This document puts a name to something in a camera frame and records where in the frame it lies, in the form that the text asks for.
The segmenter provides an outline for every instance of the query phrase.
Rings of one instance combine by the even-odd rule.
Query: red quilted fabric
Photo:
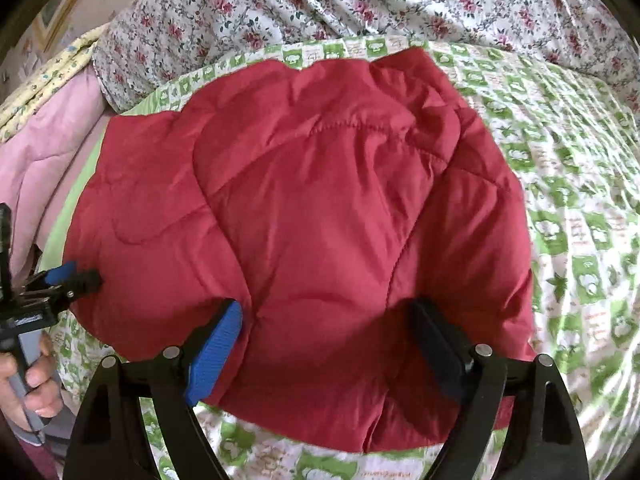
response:
[[[533,355],[520,184],[418,49],[301,72],[266,61],[180,113],[112,119],[65,259],[100,270],[102,291],[75,313],[130,360],[239,300],[242,333],[207,402],[319,446],[446,439],[457,408],[404,298],[429,296],[474,342]]]

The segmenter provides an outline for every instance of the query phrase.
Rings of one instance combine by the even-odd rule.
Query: finger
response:
[[[53,341],[46,332],[40,334],[40,352],[42,355],[53,354]]]
[[[36,414],[39,416],[43,416],[44,418],[53,418],[62,411],[63,406],[64,406],[64,402],[62,402],[62,399],[57,398],[56,400],[53,401],[52,404],[50,404],[46,408],[37,410]]]
[[[55,381],[47,381],[24,397],[24,406],[32,412],[52,406],[60,398],[60,387]]]
[[[0,354],[0,378],[11,377],[17,373],[18,365],[11,354]]]
[[[41,355],[31,368],[27,370],[25,379],[31,388],[36,388],[48,381],[53,375],[56,363],[51,356]]]

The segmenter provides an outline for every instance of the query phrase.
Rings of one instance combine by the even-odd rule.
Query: picture frame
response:
[[[49,0],[36,16],[32,29],[41,51],[46,52],[63,33],[63,25],[78,0]]]

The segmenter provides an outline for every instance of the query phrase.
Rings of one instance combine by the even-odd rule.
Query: silver screw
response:
[[[554,365],[554,360],[552,359],[552,357],[549,356],[549,355],[546,355],[546,354],[540,354],[538,356],[538,362],[543,366],[553,366]]]
[[[102,366],[104,368],[111,368],[111,367],[113,367],[115,365],[116,365],[116,358],[114,356],[112,356],[112,355],[110,355],[108,357],[105,357],[102,360]]]
[[[165,359],[175,359],[180,355],[180,349],[177,346],[169,346],[162,351]]]
[[[491,357],[491,354],[494,353],[494,349],[489,345],[485,345],[484,343],[480,343],[476,345],[476,353],[482,357]]]

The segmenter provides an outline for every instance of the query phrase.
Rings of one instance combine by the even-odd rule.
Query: floral fabric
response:
[[[91,61],[96,40],[107,25],[80,36],[12,92],[0,106],[0,144],[7,142],[29,118]]]
[[[640,119],[633,44],[599,0],[135,0],[94,52],[114,108],[233,50],[364,34],[495,46],[597,76]]]
[[[599,79],[526,56],[468,44],[399,36],[315,41],[238,51],[162,85],[127,114],[181,110],[214,78],[264,59],[303,69],[327,58],[373,60],[421,46],[478,111],[525,190],[532,239],[532,345],[558,364],[586,444],[591,478],[620,460],[640,427],[640,142],[628,107]],[[70,194],[43,259],[62,261],[78,196],[100,145]],[[70,313],[51,332],[68,391],[81,399],[100,359],[113,352]],[[176,478],[150,401],[145,427],[163,480]],[[209,406],[196,415],[231,478],[251,480],[419,480],[440,446],[345,453],[278,436]],[[494,432],[476,475],[489,479],[505,431]]]

